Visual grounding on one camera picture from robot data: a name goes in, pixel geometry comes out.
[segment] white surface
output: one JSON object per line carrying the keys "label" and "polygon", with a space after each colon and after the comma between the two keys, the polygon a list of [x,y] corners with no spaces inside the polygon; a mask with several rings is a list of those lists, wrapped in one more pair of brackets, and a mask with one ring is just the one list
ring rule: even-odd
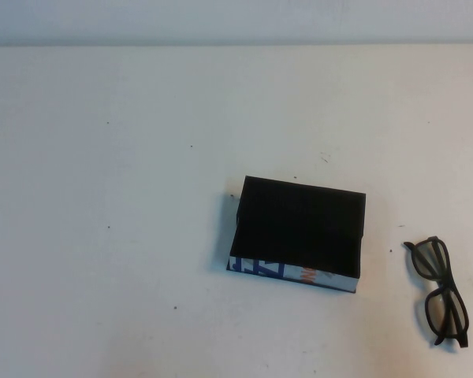
{"label": "white surface", "polygon": [[473,0],[0,0],[0,44],[473,42]]}
{"label": "white surface", "polygon": [[[224,270],[246,174],[367,193],[356,295]],[[0,49],[0,378],[315,375],[473,377],[473,46]]]}

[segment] eyeglasses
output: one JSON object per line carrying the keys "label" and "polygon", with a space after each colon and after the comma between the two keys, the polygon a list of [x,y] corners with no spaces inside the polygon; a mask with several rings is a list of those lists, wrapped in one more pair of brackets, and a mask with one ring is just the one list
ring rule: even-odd
{"label": "eyeglasses", "polygon": [[466,306],[457,290],[450,268],[447,246],[433,236],[418,244],[404,244],[412,252],[417,273],[438,282],[439,288],[426,297],[426,318],[438,345],[445,339],[456,339],[461,348],[467,347],[469,320]]}

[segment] black box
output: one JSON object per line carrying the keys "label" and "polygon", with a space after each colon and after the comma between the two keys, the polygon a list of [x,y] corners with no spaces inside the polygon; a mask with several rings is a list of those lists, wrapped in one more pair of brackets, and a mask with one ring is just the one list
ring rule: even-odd
{"label": "black box", "polygon": [[356,292],[366,195],[247,176],[228,270]]}

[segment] white table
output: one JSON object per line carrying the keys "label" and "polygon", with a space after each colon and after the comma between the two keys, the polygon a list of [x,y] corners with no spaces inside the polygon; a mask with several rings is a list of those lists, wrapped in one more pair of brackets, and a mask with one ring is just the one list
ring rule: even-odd
{"label": "white table", "polygon": [[[245,175],[367,193],[357,294],[225,271]],[[421,326],[430,235],[466,350]],[[473,46],[0,49],[19,376],[473,377]]]}

